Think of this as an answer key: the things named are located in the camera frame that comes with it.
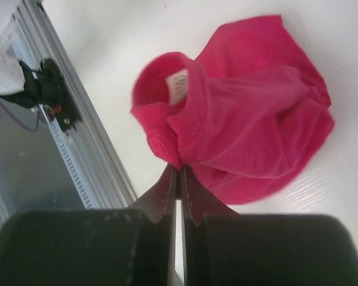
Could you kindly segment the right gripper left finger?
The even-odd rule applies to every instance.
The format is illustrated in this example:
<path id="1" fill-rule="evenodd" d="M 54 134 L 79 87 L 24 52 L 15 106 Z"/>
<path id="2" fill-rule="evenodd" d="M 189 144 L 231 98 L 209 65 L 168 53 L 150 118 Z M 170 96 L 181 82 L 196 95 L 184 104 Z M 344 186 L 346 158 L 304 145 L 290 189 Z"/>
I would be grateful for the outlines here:
<path id="1" fill-rule="evenodd" d="M 177 171 L 170 165 L 130 209 L 142 212 L 132 285 L 175 284 Z"/>

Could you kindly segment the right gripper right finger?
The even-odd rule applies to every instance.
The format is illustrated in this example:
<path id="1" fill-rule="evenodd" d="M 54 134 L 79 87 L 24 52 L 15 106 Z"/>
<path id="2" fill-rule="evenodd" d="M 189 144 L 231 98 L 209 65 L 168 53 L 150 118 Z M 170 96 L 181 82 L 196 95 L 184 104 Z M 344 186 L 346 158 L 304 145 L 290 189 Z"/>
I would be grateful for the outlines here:
<path id="1" fill-rule="evenodd" d="M 208 218 L 235 217 L 237 213 L 222 203 L 185 166 L 180 170 L 180 197 L 182 202 L 183 259 L 185 285 L 213 285 L 213 258 L 216 246 Z"/>

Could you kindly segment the pink t shirt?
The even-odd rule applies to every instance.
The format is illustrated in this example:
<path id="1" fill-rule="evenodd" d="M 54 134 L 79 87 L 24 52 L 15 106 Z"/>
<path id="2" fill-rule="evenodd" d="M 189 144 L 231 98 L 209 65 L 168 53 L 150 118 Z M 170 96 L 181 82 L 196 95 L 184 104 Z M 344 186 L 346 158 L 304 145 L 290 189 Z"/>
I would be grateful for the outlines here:
<path id="1" fill-rule="evenodd" d="M 227 23 L 191 59 L 168 52 L 140 73 L 131 113 L 152 153 L 225 204 L 266 198 L 306 167 L 335 121 L 325 81 L 280 15 Z"/>

